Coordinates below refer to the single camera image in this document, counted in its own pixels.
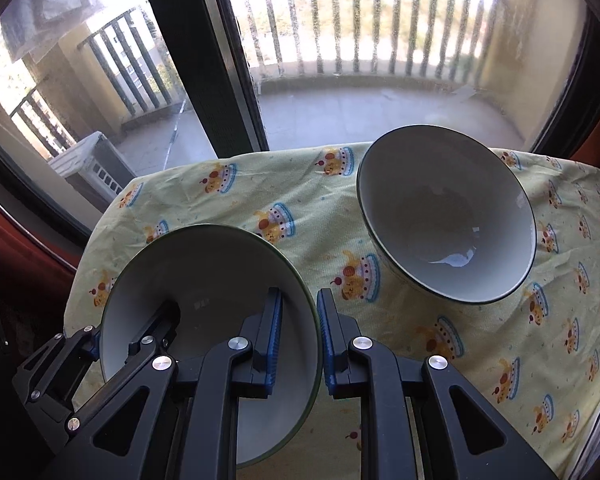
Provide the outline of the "floral bowl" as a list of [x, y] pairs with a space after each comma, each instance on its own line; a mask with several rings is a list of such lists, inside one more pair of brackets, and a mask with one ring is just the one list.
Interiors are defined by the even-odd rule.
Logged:
[[492, 304], [524, 284], [535, 218], [518, 178], [467, 134], [394, 129], [358, 163], [356, 196], [370, 239], [412, 287], [459, 304]]
[[106, 380], [122, 369], [133, 336], [166, 300], [181, 322], [170, 353], [203, 356], [236, 336], [242, 321], [262, 311], [272, 287], [283, 294], [276, 381], [266, 400], [239, 405], [237, 465], [281, 450], [314, 404], [322, 374], [317, 314], [297, 269], [259, 235], [218, 224], [174, 230], [142, 249], [121, 271], [102, 314], [100, 368]]

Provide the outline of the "yellow patterned tablecloth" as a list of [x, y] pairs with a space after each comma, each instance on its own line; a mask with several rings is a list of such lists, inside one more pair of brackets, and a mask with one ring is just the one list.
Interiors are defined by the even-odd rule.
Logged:
[[139, 177], [96, 224], [65, 326], [97, 324], [122, 268], [192, 223], [263, 234], [309, 289], [394, 352], [451, 361], [562, 479], [600, 461], [600, 169], [511, 150], [498, 156], [527, 192], [538, 246], [519, 292], [461, 306], [409, 289], [375, 254], [355, 196], [364, 144], [252, 153]]

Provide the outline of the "outdoor air conditioner unit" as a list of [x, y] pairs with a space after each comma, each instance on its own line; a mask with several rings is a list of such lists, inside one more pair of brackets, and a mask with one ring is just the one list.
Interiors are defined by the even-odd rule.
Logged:
[[121, 152], [100, 131], [66, 148], [47, 163], [100, 210], [105, 210], [136, 177]]

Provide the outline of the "balcony railing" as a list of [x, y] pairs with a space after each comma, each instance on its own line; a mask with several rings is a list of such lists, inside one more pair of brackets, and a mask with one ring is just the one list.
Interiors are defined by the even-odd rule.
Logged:
[[7, 111], [57, 158], [100, 132], [138, 171], [434, 124], [491, 146], [498, 0], [12, 0]]

